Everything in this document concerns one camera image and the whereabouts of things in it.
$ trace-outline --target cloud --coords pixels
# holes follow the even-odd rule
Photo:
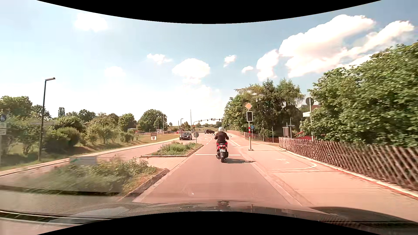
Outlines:
[[[209,119],[204,123],[211,122],[211,118],[222,118],[224,108],[228,100],[223,100],[219,89],[212,89],[204,84],[190,85],[184,84],[176,87],[175,90],[184,90],[191,94],[191,99],[187,101],[187,105],[165,105],[164,110],[170,113],[169,122],[177,125],[177,121],[183,118],[182,122],[190,123],[190,109],[192,115],[192,123],[200,119]]]
[[[274,49],[266,53],[263,57],[257,61],[257,77],[258,80],[263,81],[267,78],[275,78],[273,67],[279,62],[279,52],[277,49]]]
[[[225,57],[225,60],[224,60],[225,61],[224,68],[226,66],[228,66],[228,64],[234,62],[236,59],[237,59],[237,56],[236,55]]]
[[[177,64],[172,72],[182,77],[186,77],[183,82],[198,84],[201,79],[208,75],[210,67],[205,62],[198,59],[186,59],[183,62]]]
[[[350,37],[373,29],[376,22],[362,15],[339,15],[331,21],[309,29],[305,33],[292,35],[283,40],[280,56],[291,57],[286,66],[289,77],[299,77],[310,72],[322,73],[341,65],[341,60],[357,60],[364,53],[378,51],[407,39],[414,29],[408,21],[395,21],[380,32],[371,32],[362,38],[361,45],[348,49],[345,45]]]
[[[370,60],[370,57],[372,55],[373,54],[368,54],[368,55],[362,56],[362,57],[354,60],[351,63],[348,63],[348,64],[339,64],[337,67],[345,67],[346,69],[349,69],[350,67],[357,67],[357,66],[361,65],[362,63]]]
[[[246,71],[253,70],[253,69],[254,69],[253,67],[251,67],[251,66],[247,66],[247,67],[243,68],[243,69],[241,70],[241,72],[244,74]]]
[[[151,53],[147,55],[147,58],[152,59],[153,61],[157,62],[157,64],[162,64],[164,62],[171,62],[172,59],[167,59],[165,55],[162,54],[155,54],[152,55]]]
[[[117,66],[112,66],[104,70],[104,75],[106,77],[118,78],[118,77],[124,77],[126,73],[122,70],[122,68],[117,67]]]
[[[95,13],[79,13],[74,25],[85,31],[92,29],[97,32],[107,29],[106,20]]]

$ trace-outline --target curb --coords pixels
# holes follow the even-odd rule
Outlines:
[[[124,199],[125,197],[138,197],[141,195],[145,190],[147,190],[149,187],[151,187],[153,184],[155,184],[158,180],[160,180],[164,175],[168,174],[170,172],[169,169],[165,168],[160,173],[156,174],[151,179],[147,180],[146,182],[142,183],[138,188],[132,190],[122,198],[120,198],[118,201]]]
[[[141,155],[139,158],[170,158],[170,157],[190,157],[193,153],[198,151],[203,145],[200,145],[199,147],[195,148],[192,152],[185,154],[185,155]]]
[[[295,191],[292,187],[287,185],[282,179],[279,177],[273,177],[271,176],[267,169],[259,164],[255,159],[253,159],[247,151],[242,151],[240,149],[240,153],[242,156],[248,161],[250,159],[252,162],[250,164],[255,168],[256,171],[258,171],[259,174],[261,174],[264,179],[266,179],[270,185],[276,189],[278,193],[280,193],[286,201],[288,201],[290,204],[293,205],[301,205],[303,207],[310,207],[313,206],[313,204],[307,200],[304,196],[302,196],[300,193]]]
[[[156,145],[156,144],[160,144],[160,143],[172,142],[172,141],[175,141],[176,139],[164,140],[164,141],[157,142],[157,143],[153,143],[153,144],[146,145],[146,146],[152,146],[152,145]],[[136,148],[146,147],[146,146],[143,146],[143,145],[138,145]],[[124,149],[124,150],[119,150],[119,149],[118,149],[118,148],[116,148],[116,149],[114,149],[114,151],[113,151],[113,152],[110,152],[110,153],[115,153],[115,152],[120,152],[120,151],[128,150],[128,149]],[[94,154],[94,153],[88,153],[88,154],[85,154],[85,155],[74,156],[74,157],[83,157],[83,156],[87,156],[87,155],[90,155],[90,154]],[[60,162],[57,162],[57,163],[50,163],[50,164],[48,164],[48,162],[45,162],[45,164],[46,164],[46,165],[42,165],[42,166],[38,166],[38,167],[33,167],[33,166],[37,166],[37,165],[40,165],[40,164],[42,164],[42,163],[35,164],[35,165],[31,165],[31,166],[22,166],[22,167],[19,167],[19,168],[14,168],[14,169],[5,170],[5,171],[16,170],[16,171],[13,171],[13,172],[2,173],[3,171],[0,171],[0,177],[2,177],[2,176],[8,176],[8,175],[11,175],[11,174],[17,174],[17,173],[21,173],[21,172],[24,172],[24,171],[35,170],[35,169],[42,168],[42,167],[46,167],[46,166],[53,166],[53,165],[57,165],[57,164],[66,163],[66,162],[69,162],[69,159],[70,159],[70,158],[63,158],[63,159],[60,159],[60,160],[59,160]]]
[[[355,176],[355,177],[357,177],[357,178],[359,178],[361,180],[364,180],[364,181],[367,181],[367,182],[370,182],[370,183],[377,184],[380,187],[385,188],[385,189],[389,189],[389,190],[391,190],[391,191],[393,191],[395,193],[398,193],[398,194],[401,194],[401,195],[404,195],[404,196],[407,196],[407,197],[410,197],[410,198],[413,198],[413,199],[418,200],[418,194],[413,193],[413,192],[409,192],[409,191],[407,191],[407,189],[399,189],[399,188],[397,188],[395,186],[389,185],[388,183],[384,183],[382,181],[379,181],[379,180],[376,180],[376,179],[373,179],[373,178],[370,178],[370,177],[367,177],[367,176],[363,176],[363,175],[358,174],[358,173],[355,173],[355,172],[351,172],[351,171],[348,171],[348,170],[344,170],[342,168],[339,168],[339,167],[336,167],[336,166],[333,166],[333,165],[329,165],[327,163],[324,163],[324,162],[321,162],[321,161],[318,161],[318,160],[315,160],[315,159],[311,159],[311,158],[308,158],[308,157],[299,155],[297,153],[291,152],[291,151],[289,151],[287,149],[284,149],[284,148],[281,148],[281,147],[278,147],[278,146],[273,146],[273,147],[279,148],[279,149],[281,149],[281,150],[283,150],[285,152],[288,152],[288,153],[290,153],[292,155],[295,155],[297,157],[304,158],[306,160],[310,160],[310,161],[313,161],[313,162],[322,164],[324,166],[333,168],[334,170],[338,170],[338,171],[343,172],[345,174],[349,174],[349,175]]]
[[[183,164],[185,164],[190,159],[191,158],[185,158],[183,161],[177,164],[177,166],[175,166],[173,169],[170,170],[170,172],[168,172],[161,179],[159,179],[152,186],[150,186],[147,190],[145,190],[140,196],[134,198],[133,202],[142,202],[142,200],[146,198],[152,191],[154,191],[155,188],[157,188],[164,180],[170,177],[171,174],[173,174],[177,169],[179,169]]]
[[[130,159],[130,160],[128,160],[128,161],[126,161],[126,162],[133,161],[133,160],[136,160],[136,159],[138,159],[138,158],[140,158],[140,157],[132,158],[132,159]]]
[[[114,196],[120,192],[83,192],[83,191],[69,191],[59,189],[35,189],[20,186],[0,185],[0,190],[22,192],[22,193],[37,193],[37,194],[61,194],[61,195],[86,195],[86,196]]]

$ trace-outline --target car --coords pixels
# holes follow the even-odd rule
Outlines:
[[[192,140],[192,138],[191,132],[183,132],[179,137],[180,140]]]

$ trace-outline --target sky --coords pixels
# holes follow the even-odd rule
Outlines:
[[[177,125],[222,118],[234,89],[291,79],[308,95],[321,75],[417,41],[418,1],[382,0],[297,18],[180,24],[0,0],[0,96],[66,112],[165,113]]]

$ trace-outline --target traffic light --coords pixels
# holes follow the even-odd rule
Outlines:
[[[252,111],[247,111],[247,122],[252,122]]]

